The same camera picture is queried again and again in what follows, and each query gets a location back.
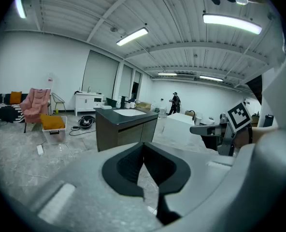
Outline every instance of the black handle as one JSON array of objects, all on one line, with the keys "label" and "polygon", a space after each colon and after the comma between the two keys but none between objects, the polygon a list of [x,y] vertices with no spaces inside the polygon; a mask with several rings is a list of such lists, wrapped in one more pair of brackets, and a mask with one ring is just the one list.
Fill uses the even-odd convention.
[{"label": "black handle", "polygon": [[56,135],[56,134],[59,134],[59,131],[54,131],[54,132],[50,131],[50,135]]},{"label": "black handle", "polygon": [[121,195],[144,197],[143,189],[137,186],[143,165],[142,147],[143,144],[138,143],[108,159],[102,167],[106,183]]}]

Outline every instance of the white cabinet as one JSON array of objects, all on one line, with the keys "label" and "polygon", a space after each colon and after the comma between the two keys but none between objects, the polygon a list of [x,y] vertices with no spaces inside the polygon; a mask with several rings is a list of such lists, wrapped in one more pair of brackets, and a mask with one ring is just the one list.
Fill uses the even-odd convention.
[{"label": "white cabinet", "polygon": [[75,116],[78,112],[93,112],[94,108],[101,108],[103,95],[96,93],[75,94]]},{"label": "white cabinet", "polygon": [[94,97],[86,97],[86,104],[85,104],[86,111],[94,110]]}]

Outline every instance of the sink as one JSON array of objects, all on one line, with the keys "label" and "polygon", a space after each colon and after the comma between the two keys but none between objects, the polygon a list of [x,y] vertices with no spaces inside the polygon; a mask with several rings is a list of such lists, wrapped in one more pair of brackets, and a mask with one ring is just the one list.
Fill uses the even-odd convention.
[{"label": "sink", "polygon": [[135,109],[121,109],[121,110],[113,110],[113,111],[123,116],[136,116],[136,115],[146,114],[145,112],[141,112]]}]

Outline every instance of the fluorescent light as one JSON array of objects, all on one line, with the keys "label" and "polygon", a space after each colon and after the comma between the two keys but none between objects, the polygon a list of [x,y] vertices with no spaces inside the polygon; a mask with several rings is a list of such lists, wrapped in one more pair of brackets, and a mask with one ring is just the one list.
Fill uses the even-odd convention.
[{"label": "fluorescent light", "polygon": [[217,81],[217,82],[222,82],[223,79],[216,78],[216,77],[211,77],[211,76],[206,76],[206,75],[201,75],[201,79],[207,79],[207,80],[212,80],[212,81]]},{"label": "fluorescent light", "polygon": [[129,41],[132,41],[136,38],[139,38],[142,35],[145,35],[147,33],[148,33],[148,31],[146,28],[139,29],[138,31],[135,31],[132,34],[128,35],[126,38],[118,41],[116,44],[118,44],[119,46],[124,45],[124,44],[128,43]]},{"label": "fluorescent light", "polygon": [[23,8],[22,0],[15,0],[16,9],[21,18],[26,18],[26,13]]},{"label": "fluorescent light", "polygon": [[162,73],[158,73],[158,75],[177,75],[176,73],[165,73],[165,72],[162,72]]},{"label": "fluorescent light", "polygon": [[238,18],[230,17],[230,16],[223,16],[223,15],[216,15],[216,14],[204,14],[203,21],[204,23],[232,26],[232,27],[247,30],[255,34],[260,34],[262,30],[262,27],[254,23],[244,21]]}]

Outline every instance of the ceiling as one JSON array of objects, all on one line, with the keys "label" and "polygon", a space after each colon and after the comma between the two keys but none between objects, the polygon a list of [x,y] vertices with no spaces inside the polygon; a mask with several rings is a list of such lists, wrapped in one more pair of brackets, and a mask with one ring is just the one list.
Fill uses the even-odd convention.
[{"label": "ceiling", "polygon": [[[6,31],[38,31],[74,38],[114,53],[159,79],[175,72],[181,80],[201,74],[224,78],[221,84],[250,91],[247,81],[284,59],[282,27],[266,3],[240,6],[221,0],[22,0],[27,18],[12,6]],[[262,27],[259,35],[205,24],[202,14],[229,15]],[[142,27],[149,33],[123,46],[116,42]]]}]

